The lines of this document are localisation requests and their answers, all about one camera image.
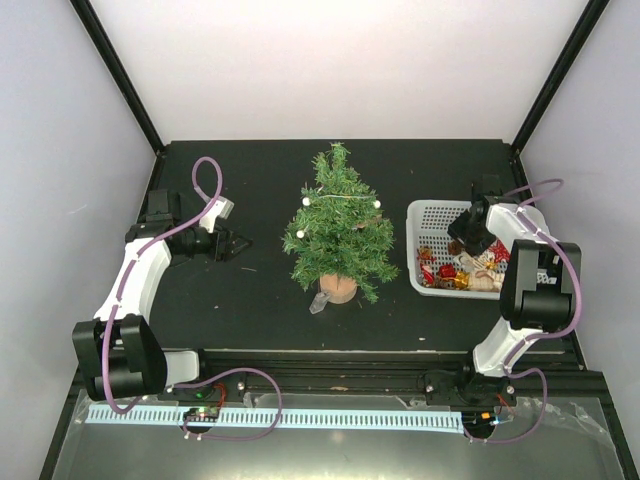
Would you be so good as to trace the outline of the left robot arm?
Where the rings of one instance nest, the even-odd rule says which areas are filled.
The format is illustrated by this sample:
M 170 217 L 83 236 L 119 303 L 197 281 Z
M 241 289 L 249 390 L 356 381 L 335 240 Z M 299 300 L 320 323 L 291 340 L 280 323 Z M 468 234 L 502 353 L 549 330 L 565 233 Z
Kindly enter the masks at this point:
M 164 351 L 149 321 L 160 281 L 175 258 L 206 255 L 228 261 L 251 246 L 251 240 L 222 224 L 233 208 L 232 201 L 220 197 L 202 217 L 189 222 L 181 216 L 178 193 L 154 190 L 147 195 L 142 213 L 125 235 L 123 263 L 110 293 L 94 318 L 77 323 L 72 333 L 92 400 L 159 394 L 175 384 L 193 399 L 213 391 L 215 376 L 202 366 L 199 354 Z

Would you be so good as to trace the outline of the clear battery box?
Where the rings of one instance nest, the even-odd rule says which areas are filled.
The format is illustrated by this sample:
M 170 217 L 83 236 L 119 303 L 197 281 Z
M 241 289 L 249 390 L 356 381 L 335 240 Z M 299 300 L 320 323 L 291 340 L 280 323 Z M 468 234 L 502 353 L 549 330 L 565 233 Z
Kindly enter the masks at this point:
M 312 315 L 316 315 L 322 312 L 325 309 L 326 305 L 329 303 L 330 299 L 331 299 L 331 295 L 328 292 L 326 291 L 318 292 L 315 295 L 311 305 L 309 306 L 310 313 Z

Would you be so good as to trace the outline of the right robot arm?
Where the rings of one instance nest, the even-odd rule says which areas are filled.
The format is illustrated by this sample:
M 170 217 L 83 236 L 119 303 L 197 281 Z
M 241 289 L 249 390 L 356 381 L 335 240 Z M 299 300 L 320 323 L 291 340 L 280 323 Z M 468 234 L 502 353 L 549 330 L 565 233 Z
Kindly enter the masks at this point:
M 533 203 L 517 201 L 498 176 L 486 174 L 472 184 L 470 207 L 448 227 L 472 259 L 495 242 L 509 253 L 503 278 L 486 267 L 477 271 L 500 293 L 500 318 L 454 379 L 457 396 L 470 405 L 502 393 L 524 353 L 542 339 L 573 331 L 581 314 L 581 250 L 557 241 Z

